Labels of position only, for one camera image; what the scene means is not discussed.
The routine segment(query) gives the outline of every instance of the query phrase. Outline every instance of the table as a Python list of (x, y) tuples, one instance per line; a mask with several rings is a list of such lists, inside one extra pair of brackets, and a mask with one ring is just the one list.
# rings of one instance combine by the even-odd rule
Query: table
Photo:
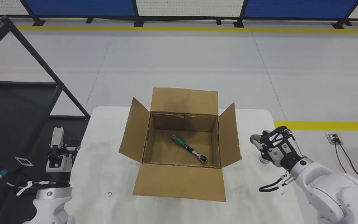
[(65, 205), (77, 223), (303, 223), (292, 184), (258, 191), (284, 173), (260, 163), (249, 142), (251, 134), (274, 129), (267, 110), (236, 110), (243, 159), (223, 169), (227, 202), (132, 195), (140, 163), (118, 153), (128, 114), (126, 107), (92, 113), (72, 170), (73, 199)]

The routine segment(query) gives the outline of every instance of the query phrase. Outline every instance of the yellow stripe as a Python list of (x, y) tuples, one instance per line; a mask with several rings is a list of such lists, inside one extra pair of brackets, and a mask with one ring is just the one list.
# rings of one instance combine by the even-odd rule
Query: yellow stripe
[(18, 26), (20, 30), (33, 31), (194, 31), (194, 32), (292, 32), (313, 34), (358, 34), (358, 30), (346, 29), (281, 29), (234, 27), (120, 27), (120, 26)]
[(358, 122), (304, 122), (275, 121), (275, 127), (286, 126), (291, 130), (353, 130), (358, 131)]

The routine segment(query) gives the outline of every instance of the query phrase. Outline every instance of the white wall panel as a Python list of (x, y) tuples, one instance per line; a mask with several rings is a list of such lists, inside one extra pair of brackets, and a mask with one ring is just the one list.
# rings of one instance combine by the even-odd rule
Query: white wall panel
[(243, 0), (137, 0), (140, 16), (240, 16)]
[(28, 15), (20, 0), (0, 0), (0, 15)]
[(352, 12), (349, 18), (358, 18), (358, 7)]

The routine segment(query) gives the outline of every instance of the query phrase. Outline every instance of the box flap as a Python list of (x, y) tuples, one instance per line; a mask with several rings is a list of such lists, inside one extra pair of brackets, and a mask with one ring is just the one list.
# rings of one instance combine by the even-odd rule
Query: box flap
[(222, 170), (207, 167), (140, 164), (133, 194), (226, 201)]
[(151, 111), (210, 115), (218, 115), (218, 108), (218, 92), (184, 88), (154, 88), (150, 107)]
[(235, 103), (232, 103), (219, 116), (219, 139), (222, 167), (226, 167), (241, 160)]
[(119, 152), (138, 162), (142, 161), (149, 117), (150, 112), (133, 98)]

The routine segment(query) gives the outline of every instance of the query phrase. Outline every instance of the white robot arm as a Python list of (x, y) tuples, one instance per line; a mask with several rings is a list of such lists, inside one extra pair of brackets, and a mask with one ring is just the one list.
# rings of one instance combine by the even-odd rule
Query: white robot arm
[[(358, 179), (334, 172), (299, 155), (293, 146), (295, 138), (285, 126), (272, 132), (263, 131), (263, 135), (252, 135), (250, 142), (261, 152), (262, 163), (272, 162), (289, 173), (289, 178), (281, 186), (295, 181), (317, 210), (320, 223), (358, 224)], [(271, 189), (268, 187), (278, 184), (280, 180), (259, 191), (277, 190), (278, 186)]]

